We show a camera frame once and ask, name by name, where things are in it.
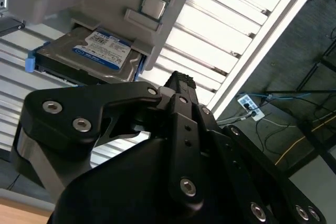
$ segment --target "yellow cable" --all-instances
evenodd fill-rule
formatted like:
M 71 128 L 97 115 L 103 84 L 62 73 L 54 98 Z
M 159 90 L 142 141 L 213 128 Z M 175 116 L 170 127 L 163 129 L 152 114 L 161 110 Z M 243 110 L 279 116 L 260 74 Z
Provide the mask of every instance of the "yellow cable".
M 336 118 L 336 115 L 335 116 L 333 116 L 331 119 L 328 119 L 328 120 L 326 120 L 324 123 L 322 123 L 322 124 L 320 124 L 319 126 L 317 126 L 317 127 L 315 127 L 315 128 L 313 128 L 312 130 L 311 130 L 311 132 L 314 132 L 315 130 L 317 130 L 317 129 L 319 129 L 320 127 L 322 127 L 323 125 L 325 125 L 326 123 L 329 123 L 330 121 L 332 121 L 332 120 L 334 120 Z M 284 156 L 291 150 L 291 149 L 293 149 L 293 147 L 297 144 L 297 143 L 299 143 L 300 141 L 302 141 L 303 139 L 305 139 L 306 137 L 305 136 L 303 136 L 302 138 L 300 138 L 300 139 L 298 139 L 298 140 L 296 140 L 283 154 L 282 154 L 282 156 L 278 159 L 278 161 L 276 161 L 276 163 L 275 163 L 275 165 L 278 165 L 279 164 L 279 162 L 284 158 Z

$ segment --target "blue cable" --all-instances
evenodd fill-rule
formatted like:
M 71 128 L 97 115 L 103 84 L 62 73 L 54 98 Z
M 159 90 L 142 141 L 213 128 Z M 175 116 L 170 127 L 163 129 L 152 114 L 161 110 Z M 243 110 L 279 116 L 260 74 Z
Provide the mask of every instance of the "blue cable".
M 271 97 L 272 99 L 277 99 L 277 100 L 292 100 L 292 99 L 296 99 L 296 98 L 302 98 L 302 97 L 306 97 L 308 95 L 311 95 L 311 93 L 306 93 L 306 94 L 301 94 L 297 97 L 273 97 L 273 96 L 269 96 L 269 95 L 266 95 L 266 94 L 247 94 L 247 95 L 250 95 L 250 96 L 254 96 L 254 97 Z

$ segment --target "blue label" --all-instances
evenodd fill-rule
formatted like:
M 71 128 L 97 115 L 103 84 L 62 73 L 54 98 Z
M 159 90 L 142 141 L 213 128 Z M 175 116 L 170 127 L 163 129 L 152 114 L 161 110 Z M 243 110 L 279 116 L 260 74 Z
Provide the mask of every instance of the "blue label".
M 115 65 L 113 63 L 110 63 L 110 62 L 108 62 L 108 61 L 106 61 L 104 59 L 101 59 L 101 58 L 99 58 L 97 56 L 94 56 L 92 54 L 89 54 L 87 52 L 84 52 L 83 50 L 80 50 L 78 48 L 73 48 L 72 51 L 75 52 L 75 53 L 77 53 L 77 54 L 79 54 L 79 55 L 85 56 L 86 58 L 94 60 L 95 62 L 103 64 L 103 65 L 105 65 L 105 66 L 107 66 L 109 68 L 112 68 L 114 70 L 119 70 L 120 69 L 117 65 Z

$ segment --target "black robotic arm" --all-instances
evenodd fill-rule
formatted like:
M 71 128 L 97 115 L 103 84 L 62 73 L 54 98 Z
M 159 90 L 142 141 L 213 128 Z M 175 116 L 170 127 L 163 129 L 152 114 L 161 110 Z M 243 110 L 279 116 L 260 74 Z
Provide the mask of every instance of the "black robotic arm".
M 24 102 L 16 169 L 55 199 L 52 224 L 326 223 L 235 126 L 218 127 L 192 78 L 40 90 Z M 90 167 L 95 146 L 150 138 Z

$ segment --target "round bolt head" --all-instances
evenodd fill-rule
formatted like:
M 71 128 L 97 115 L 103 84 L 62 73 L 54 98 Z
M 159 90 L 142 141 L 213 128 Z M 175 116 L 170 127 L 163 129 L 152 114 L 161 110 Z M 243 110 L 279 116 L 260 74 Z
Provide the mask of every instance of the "round bolt head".
M 55 101 L 46 101 L 42 104 L 44 111 L 51 114 L 58 114 L 62 111 L 62 105 Z
M 152 89 L 152 88 L 148 88 L 148 92 L 152 95 L 156 95 L 158 94 L 156 90 Z
M 237 136 L 239 136 L 239 131 L 236 129 L 236 128 L 231 128 L 231 131 L 235 134 L 235 135 L 237 135 Z
M 182 192 L 184 192 L 185 195 L 189 197 L 194 197 L 196 195 L 196 187 L 194 183 L 187 179 L 187 178 L 182 178 L 180 181 L 180 188 Z
M 202 107 L 202 110 L 205 114 L 207 114 L 207 115 L 210 114 L 210 110 L 207 107 Z
M 180 101 L 183 103 L 188 103 L 188 101 L 184 97 L 180 97 Z
M 301 216 L 302 219 L 304 220 L 309 220 L 308 214 L 304 209 L 298 205 L 296 205 L 296 211 L 298 212 L 299 216 Z
M 308 209 L 309 209 L 310 214 L 313 215 L 313 217 L 314 217 L 317 221 L 321 221 L 320 216 L 315 212 L 314 209 L 312 209 L 311 207 L 309 207 Z
M 91 123 L 84 118 L 77 118 L 72 122 L 73 127 L 80 132 L 88 132 L 91 129 Z
M 259 221 L 261 222 L 266 221 L 266 214 L 264 210 L 261 207 L 259 207 L 257 203 L 254 203 L 254 202 L 251 203 L 251 211 L 254 214 L 254 216 L 257 217 Z

